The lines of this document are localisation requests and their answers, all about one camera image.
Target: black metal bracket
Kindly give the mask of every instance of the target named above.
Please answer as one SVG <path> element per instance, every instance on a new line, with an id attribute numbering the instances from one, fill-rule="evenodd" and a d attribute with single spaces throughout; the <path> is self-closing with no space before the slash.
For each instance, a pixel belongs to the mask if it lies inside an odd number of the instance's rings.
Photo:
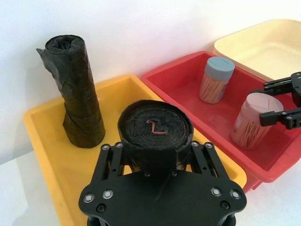
<path id="1" fill-rule="evenodd" d="M 282 112 L 267 112 L 260 114 L 262 126 L 275 125 L 278 121 L 287 129 L 301 127 L 301 72 L 296 72 L 288 78 L 274 80 L 263 84 L 264 90 L 255 90 L 250 93 L 265 93 L 271 96 L 291 93 L 293 102 L 298 107 Z"/>
<path id="2" fill-rule="evenodd" d="M 246 206 L 212 143 L 191 143 L 192 172 L 156 169 L 123 175 L 121 143 L 103 145 L 91 183 L 79 198 L 88 226 L 234 226 Z"/>

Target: yellow plastic tray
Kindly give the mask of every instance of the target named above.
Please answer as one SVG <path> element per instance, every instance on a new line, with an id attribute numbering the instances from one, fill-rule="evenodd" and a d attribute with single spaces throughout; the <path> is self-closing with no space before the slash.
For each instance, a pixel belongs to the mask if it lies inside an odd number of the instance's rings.
<path id="1" fill-rule="evenodd" d="M 214 54 L 267 81 L 301 71 L 301 22 L 275 19 L 222 38 Z"/>
<path id="2" fill-rule="evenodd" d="M 125 107 L 140 99 L 161 100 L 133 75 L 125 75 L 96 84 L 106 135 L 103 143 L 119 141 L 117 120 Z M 24 115 L 28 133 L 49 187 L 56 211 L 63 226 L 87 225 L 87 217 L 78 208 L 82 189 L 90 183 L 100 152 L 100 145 L 92 149 L 73 146 L 62 126 L 63 99 L 57 98 L 31 109 Z M 208 141 L 194 130 L 194 139 Z M 217 149 L 231 180 L 241 187 L 246 174 L 227 155 Z"/>

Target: pink lid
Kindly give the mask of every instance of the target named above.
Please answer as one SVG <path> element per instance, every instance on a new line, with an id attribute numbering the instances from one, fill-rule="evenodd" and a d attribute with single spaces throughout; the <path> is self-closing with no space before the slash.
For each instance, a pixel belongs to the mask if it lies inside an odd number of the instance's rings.
<path id="1" fill-rule="evenodd" d="M 283 111 L 282 103 L 276 98 L 264 93 L 251 93 L 241 106 L 241 113 L 250 121 L 259 122 L 259 114 L 265 112 Z"/>

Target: plastic bag wrapping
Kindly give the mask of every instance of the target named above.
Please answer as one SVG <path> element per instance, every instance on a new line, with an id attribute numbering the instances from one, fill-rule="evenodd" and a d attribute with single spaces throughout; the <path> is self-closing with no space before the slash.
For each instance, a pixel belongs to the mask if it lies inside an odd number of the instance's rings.
<path id="1" fill-rule="evenodd" d="M 118 130 L 133 172 L 186 169 L 193 126 L 177 107 L 154 100 L 135 102 L 121 114 Z"/>
<path id="2" fill-rule="evenodd" d="M 37 52 L 64 98 L 67 137 L 77 147 L 97 146 L 105 129 L 84 40 L 61 35 L 50 39 L 45 47 Z"/>

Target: white wall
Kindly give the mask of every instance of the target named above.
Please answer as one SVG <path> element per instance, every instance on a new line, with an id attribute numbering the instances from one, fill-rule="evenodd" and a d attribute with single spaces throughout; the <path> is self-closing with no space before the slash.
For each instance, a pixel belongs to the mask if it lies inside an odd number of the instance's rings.
<path id="1" fill-rule="evenodd" d="M 24 112 L 60 96 L 35 50 L 48 39 L 60 34 L 84 38 L 99 82 L 141 75 L 269 19 L 301 20 L 299 1 L 0 1 L 0 164 L 32 150 Z"/>

